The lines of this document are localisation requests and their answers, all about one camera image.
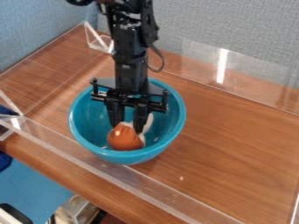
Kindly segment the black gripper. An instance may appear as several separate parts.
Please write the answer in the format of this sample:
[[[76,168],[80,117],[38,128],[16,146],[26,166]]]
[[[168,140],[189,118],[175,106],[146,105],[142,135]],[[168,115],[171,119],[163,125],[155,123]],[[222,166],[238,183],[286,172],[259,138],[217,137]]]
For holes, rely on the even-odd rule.
[[[112,79],[91,79],[91,99],[104,102],[112,126],[124,121],[126,107],[134,108],[134,128],[142,133],[148,114],[167,111],[168,91],[148,79],[147,57],[130,63],[118,62],[115,69]]]

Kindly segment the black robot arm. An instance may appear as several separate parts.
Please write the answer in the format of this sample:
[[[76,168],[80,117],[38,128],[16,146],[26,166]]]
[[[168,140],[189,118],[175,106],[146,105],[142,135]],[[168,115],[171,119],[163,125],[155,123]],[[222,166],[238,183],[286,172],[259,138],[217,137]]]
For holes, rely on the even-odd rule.
[[[107,24],[114,40],[112,58],[115,78],[95,78],[91,99],[107,106],[110,123],[116,126],[126,120],[126,108],[135,109],[134,128],[144,130],[151,112],[164,112],[168,91],[151,83],[147,73],[148,53],[158,52],[159,26],[155,22],[154,0],[66,0],[76,6],[98,5],[107,16]]]

